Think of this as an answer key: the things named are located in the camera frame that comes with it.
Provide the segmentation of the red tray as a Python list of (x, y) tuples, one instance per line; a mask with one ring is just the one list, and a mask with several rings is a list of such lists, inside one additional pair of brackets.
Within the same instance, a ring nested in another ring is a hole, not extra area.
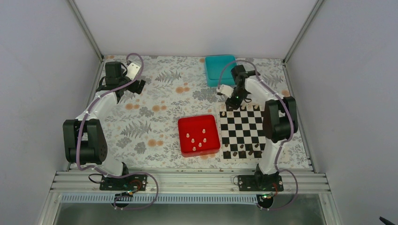
[(211, 114), (183, 117), (177, 121), (178, 135), (180, 142), (181, 155), (184, 158), (198, 157), (218, 153), (221, 147), (221, 142), (218, 133), (218, 126), (215, 117)]

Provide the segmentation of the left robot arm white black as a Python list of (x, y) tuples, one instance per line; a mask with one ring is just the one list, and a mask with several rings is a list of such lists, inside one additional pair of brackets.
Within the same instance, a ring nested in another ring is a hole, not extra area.
[(62, 125), (66, 160), (81, 170), (93, 169), (112, 177), (112, 184), (119, 190), (126, 189), (131, 178), (126, 164), (108, 153), (102, 124), (126, 91), (143, 91), (145, 81), (137, 79), (141, 72), (141, 65), (135, 62), (106, 63), (105, 76), (99, 81), (93, 101), (79, 116)]

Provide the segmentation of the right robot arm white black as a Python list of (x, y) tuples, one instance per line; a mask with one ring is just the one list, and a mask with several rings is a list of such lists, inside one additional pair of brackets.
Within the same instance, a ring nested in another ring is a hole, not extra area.
[(231, 74), (235, 88), (221, 86), (228, 91), (226, 100), (228, 109), (237, 110), (248, 95), (253, 95), (265, 103), (262, 130), (265, 133), (266, 144), (262, 159), (254, 173), (255, 187), (265, 191), (281, 172), (277, 161), (282, 146), (290, 141), (298, 130), (296, 100), (293, 97), (279, 96), (260, 79), (260, 74), (256, 70), (246, 71), (244, 66), (237, 65), (232, 68)]

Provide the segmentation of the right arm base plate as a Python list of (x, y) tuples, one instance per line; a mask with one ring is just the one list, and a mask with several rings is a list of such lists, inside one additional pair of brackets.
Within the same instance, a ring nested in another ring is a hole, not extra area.
[(239, 175), (237, 184), (241, 192), (284, 191), (282, 177), (278, 174), (256, 177), (255, 175)]

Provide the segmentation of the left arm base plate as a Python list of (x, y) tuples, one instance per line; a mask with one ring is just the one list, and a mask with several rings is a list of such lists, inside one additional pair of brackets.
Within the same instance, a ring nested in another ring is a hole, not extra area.
[(126, 178), (103, 177), (99, 189), (101, 191), (145, 191), (147, 175), (138, 174)]

